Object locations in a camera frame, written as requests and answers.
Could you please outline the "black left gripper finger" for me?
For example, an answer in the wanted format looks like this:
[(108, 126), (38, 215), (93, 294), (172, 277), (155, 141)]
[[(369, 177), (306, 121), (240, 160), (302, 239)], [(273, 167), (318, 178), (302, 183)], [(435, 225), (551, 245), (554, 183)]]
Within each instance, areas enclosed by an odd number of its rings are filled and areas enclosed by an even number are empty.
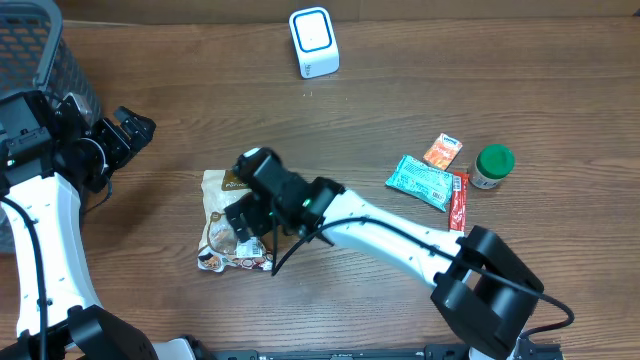
[(156, 123), (149, 118), (133, 117), (130, 120), (130, 127), (132, 129), (131, 148), (134, 151), (140, 151), (152, 141)]
[(125, 131), (142, 131), (145, 129), (138, 115), (124, 106), (118, 107), (114, 111), (114, 116), (120, 122), (121, 128)]

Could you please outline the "brown red snack bag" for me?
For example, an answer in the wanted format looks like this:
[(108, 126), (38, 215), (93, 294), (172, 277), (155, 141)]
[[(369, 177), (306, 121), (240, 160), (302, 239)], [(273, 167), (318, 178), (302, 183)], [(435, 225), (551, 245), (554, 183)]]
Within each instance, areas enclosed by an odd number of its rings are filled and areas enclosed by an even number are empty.
[(197, 266), (222, 273), (226, 268), (271, 271), (272, 254), (260, 238), (241, 242), (224, 209), (249, 192), (230, 170), (205, 170), (201, 183), (206, 224), (198, 245)]

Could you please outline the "teal wet wipes pack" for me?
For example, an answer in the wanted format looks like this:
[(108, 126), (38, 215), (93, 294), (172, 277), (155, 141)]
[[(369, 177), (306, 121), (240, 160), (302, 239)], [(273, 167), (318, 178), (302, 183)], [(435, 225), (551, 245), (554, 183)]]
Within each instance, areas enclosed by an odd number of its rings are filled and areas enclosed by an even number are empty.
[(453, 174), (404, 155), (385, 185), (445, 212), (453, 192)]

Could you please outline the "small orange packet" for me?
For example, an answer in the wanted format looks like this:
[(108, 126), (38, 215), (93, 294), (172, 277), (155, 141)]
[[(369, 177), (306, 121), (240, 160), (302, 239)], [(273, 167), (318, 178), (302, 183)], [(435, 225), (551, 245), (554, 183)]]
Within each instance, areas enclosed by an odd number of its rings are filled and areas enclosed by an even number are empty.
[(423, 160), (429, 166), (445, 171), (462, 148), (459, 140), (441, 133), (423, 155)]

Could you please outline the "red candy bar wrapper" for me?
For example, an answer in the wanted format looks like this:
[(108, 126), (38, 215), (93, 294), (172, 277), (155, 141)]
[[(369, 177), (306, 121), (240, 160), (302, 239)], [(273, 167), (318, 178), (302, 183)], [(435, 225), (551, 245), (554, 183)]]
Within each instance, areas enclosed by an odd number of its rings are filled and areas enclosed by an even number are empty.
[(449, 230), (463, 233), (466, 225), (466, 204), (469, 175), (455, 172), (452, 182), (452, 197), (449, 210)]

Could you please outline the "green lid jar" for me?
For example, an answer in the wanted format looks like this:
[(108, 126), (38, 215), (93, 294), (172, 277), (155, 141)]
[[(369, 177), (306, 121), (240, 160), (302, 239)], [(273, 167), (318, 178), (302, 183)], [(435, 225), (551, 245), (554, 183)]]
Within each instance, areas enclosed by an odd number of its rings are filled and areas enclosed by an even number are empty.
[(469, 181), (479, 189), (493, 189), (514, 167), (513, 152), (502, 144), (492, 144), (485, 147), (469, 166)]

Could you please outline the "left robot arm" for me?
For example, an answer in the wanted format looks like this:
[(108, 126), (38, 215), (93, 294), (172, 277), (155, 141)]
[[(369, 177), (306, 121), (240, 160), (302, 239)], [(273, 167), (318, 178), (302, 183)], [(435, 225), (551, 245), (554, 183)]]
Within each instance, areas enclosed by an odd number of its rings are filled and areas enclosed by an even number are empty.
[(183, 340), (154, 344), (102, 308), (80, 234), (80, 192), (101, 191), (148, 145), (153, 120), (120, 107), (89, 125), (68, 95), (52, 107), (40, 91), (1, 101), (1, 204), (11, 223), (20, 276), (17, 341), (4, 359), (173, 359)]

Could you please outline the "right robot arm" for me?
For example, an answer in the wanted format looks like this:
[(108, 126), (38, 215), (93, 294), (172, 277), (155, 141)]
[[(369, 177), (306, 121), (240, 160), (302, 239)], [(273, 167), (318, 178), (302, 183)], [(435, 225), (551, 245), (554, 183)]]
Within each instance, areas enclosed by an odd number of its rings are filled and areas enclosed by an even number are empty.
[(283, 229), (307, 242), (374, 256), (415, 277), (472, 355), (508, 359), (533, 314), (542, 282), (494, 232), (428, 228), (382, 210), (331, 179), (287, 170), (270, 148), (240, 155), (231, 169), (249, 189), (225, 213), (241, 241)]

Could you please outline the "white barcode scanner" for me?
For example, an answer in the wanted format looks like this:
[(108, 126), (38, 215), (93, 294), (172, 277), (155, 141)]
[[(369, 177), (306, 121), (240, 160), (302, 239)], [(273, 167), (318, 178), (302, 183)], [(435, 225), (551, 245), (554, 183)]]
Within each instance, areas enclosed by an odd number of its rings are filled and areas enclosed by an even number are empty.
[(295, 11), (288, 23), (302, 78), (329, 75), (339, 69), (338, 44), (325, 8), (316, 6)]

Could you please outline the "grey plastic mesh basket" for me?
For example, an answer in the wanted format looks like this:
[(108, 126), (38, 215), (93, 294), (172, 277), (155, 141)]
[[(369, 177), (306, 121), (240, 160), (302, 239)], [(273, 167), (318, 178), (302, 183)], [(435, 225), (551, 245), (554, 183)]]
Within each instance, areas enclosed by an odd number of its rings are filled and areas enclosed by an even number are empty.
[(63, 39), (63, 18), (53, 1), (1, 3), (1, 107), (24, 92), (41, 92), (62, 114), (83, 119), (71, 136), (102, 141), (102, 104)]

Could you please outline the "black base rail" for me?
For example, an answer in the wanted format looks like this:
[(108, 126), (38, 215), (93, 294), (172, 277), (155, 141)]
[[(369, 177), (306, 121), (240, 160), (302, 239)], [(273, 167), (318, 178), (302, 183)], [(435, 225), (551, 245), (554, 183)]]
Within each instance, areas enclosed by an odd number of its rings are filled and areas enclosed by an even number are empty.
[[(294, 352), (259, 352), (256, 350), (233, 350), (212, 352), (217, 360), (464, 360), (491, 359), (484, 354), (473, 354), (469, 346), (462, 344), (430, 344), (414, 349), (374, 350), (327, 350)], [(536, 345), (524, 341), (508, 359), (562, 360), (565, 359), (560, 345)]]

